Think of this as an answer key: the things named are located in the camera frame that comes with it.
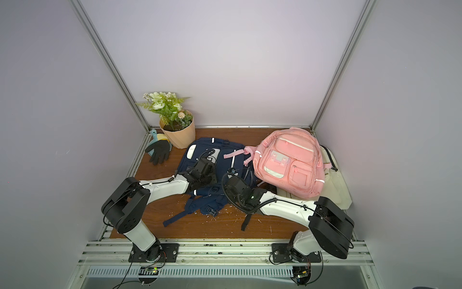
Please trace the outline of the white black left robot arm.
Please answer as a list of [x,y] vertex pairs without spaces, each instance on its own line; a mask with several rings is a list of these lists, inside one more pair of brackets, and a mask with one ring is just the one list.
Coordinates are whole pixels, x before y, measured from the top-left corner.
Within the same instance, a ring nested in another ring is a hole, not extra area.
[[162,256],[160,241],[142,221],[151,202],[173,195],[191,193],[216,182],[218,149],[206,150],[193,167],[172,177],[139,182],[126,178],[104,202],[101,212],[107,221],[132,244],[129,262],[154,263]]

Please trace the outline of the pink backpack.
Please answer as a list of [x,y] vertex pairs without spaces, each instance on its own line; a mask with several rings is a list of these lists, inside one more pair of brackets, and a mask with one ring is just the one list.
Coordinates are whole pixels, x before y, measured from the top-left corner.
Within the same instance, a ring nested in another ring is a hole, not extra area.
[[292,127],[277,130],[258,146],[247,146],[224,158],[246,155],[243,165],[253,165],[255,176],[301,199],[319,196],[325,184],[321,146],[310,132]]

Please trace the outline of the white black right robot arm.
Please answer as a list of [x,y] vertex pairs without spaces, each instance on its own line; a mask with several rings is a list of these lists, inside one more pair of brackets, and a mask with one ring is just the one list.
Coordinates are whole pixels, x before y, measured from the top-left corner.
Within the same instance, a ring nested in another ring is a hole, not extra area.
[[354,221],[328,197],[316,201],[283,197],[251,187],[236,173],[225,174],[221,187],[228,201],[247,215],[275,216],[304,226],[306,230],[296,232],[289,242],[289,249],[298,255],[323,250],[345,260],[354,248]]

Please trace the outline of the navy blue backpack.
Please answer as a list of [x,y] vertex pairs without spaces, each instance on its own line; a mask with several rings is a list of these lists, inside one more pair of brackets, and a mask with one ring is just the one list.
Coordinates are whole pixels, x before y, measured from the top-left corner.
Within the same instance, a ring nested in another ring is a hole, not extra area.
[[240,143],[230,142],[220,138],[202,137],[193,142],[187,149],[182,160],[180,161],[177,172],[185,171],[188,167],[193,167],[202,153],[208,149],[215,149],[216,158],[215,173],[217,181],[201,189],[194,190],[192,193],[186,193],[190,196],[187,200],[184,211],[163,222],[167,227],[179,219],[200,211],[203,215],[215,217],[228,204],[221,180],[222,177],[231,169],[238,171],[239,176],[245,179],[247,184],[252,187],[256,185],[256,177],[253,166],[244,165],[244,161],[250,157],[244,154],[245,146]]

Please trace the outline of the cream canvas backpack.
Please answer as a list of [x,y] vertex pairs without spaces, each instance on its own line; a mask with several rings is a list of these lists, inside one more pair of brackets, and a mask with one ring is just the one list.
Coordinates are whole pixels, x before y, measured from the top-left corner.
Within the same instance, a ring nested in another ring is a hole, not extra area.
[[[316,201],[319,197],[328,197],[331,199],[340,209],[346,210],[350,207],[352,200],[348,191],[347,185],[342,177],[342,174],[333,167],[332,156],[328,149],[321,146],[322,159],[324,163],[332,165],[331,168],[325,169],[325,184],[322,192],[319,196],[312,197],[310,199],[303,199],[304,201]],[[285,195],[280,195],[291,199],[302,200],[301,198],[288,193],[285,191]]]

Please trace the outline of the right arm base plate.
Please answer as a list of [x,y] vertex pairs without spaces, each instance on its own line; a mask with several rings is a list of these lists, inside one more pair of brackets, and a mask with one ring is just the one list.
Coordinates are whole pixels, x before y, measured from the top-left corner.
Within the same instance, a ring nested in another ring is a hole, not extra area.
[[288,243],[273,243],[271,245],[272,260],[274,263],[320,263],[321,255],[318,252],[303,255]]

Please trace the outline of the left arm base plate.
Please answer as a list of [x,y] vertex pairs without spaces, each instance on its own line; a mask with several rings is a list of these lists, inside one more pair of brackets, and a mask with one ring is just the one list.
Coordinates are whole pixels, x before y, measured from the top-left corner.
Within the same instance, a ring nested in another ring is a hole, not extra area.
[[154,243],[146,251],[133,244],[130,263],[154,263],[157,261],[175,263],[179,252],[179,243]]

